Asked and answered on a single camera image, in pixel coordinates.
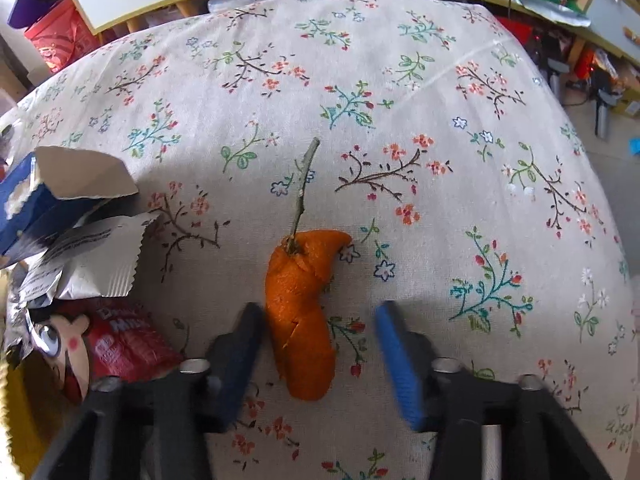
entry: drawer handle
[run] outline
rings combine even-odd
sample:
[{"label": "drawer handle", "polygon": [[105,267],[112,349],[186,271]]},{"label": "drawer handle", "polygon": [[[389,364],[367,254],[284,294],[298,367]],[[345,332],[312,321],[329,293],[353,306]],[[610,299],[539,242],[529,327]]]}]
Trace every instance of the drawer handle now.
[{"label": "drawer handle", "polygon": [[623,32],[628,40],[631,40],[637,46],[640,46],[640,36],[638,36],[634,31],[632,31],[628,27],[622,27]]}]

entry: cardboard box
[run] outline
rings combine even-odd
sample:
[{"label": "cardboard box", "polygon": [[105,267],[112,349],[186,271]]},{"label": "cardboard box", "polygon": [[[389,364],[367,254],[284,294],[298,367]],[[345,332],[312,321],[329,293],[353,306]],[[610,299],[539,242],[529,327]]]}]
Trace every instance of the cardboard box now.
[{"label": "cardboard box", "polygon": [[624,62],[616,67],[618,70],[618,85],[624,88],[624,92],[613,112],[627,117],[639,117],[640,115],[640,73],[631,63]]},{"label": "cardboard box", "polygon": [[36,148],[0,183],[0,268],[43,251],[105,200],[137,192],[119,158]]}]

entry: blue gripper pad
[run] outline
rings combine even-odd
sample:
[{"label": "blue gripper pad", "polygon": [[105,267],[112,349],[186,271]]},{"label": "blue gripper pad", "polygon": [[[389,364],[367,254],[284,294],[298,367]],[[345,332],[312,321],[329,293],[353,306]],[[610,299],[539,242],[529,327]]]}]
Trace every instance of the blue gripper pad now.
[{"label": "blue gripper pad", "polygon": [[208,380],[218,391],[212,412],[219,424],[219,433],[238,417],[264,329],[261,307],[247,303],[234,331],[218,336],[207,350],[206,357],[211,364]]},{"label": "blue gripper pad", "polygon": [[402,418],[414,431],[430,431],[429,373],[435,354],[428,339],[408,332],[393,301],[376,309],[376,335],[391,376]]}]

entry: floor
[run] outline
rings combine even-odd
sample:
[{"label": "floor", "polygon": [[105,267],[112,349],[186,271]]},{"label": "floor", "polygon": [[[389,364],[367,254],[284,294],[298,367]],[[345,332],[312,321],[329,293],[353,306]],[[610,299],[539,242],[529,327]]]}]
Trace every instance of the floor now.
[{"label": "floor", "polygon": [[[581,102],[583,94],[568,91],[564,102]],[[618,232],[626,251],[626,260],[636,295],[636,329],[640,329],[640,156],[629,152],[629,139],[640,137],[640,118],[609,115],[609,137],[606,141],[594,134],[593,103],[565,108],[589,160],[609,199]],[[640,430],[632,449],[627,480],[640,478]]]}]

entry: cartoon eye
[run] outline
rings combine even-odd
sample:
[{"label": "cartoon eye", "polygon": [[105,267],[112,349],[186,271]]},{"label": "cartoon eye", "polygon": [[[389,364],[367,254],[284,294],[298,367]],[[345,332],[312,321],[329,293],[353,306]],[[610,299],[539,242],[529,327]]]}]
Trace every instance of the cartoon eye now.
[{"label": "cartoon eye", "polygon": [[60,352],[60,336],[58,331],[49,325],[40,325],[36,327],[37,337],[34,342],[42,352],[49,357],[55,357]]}]

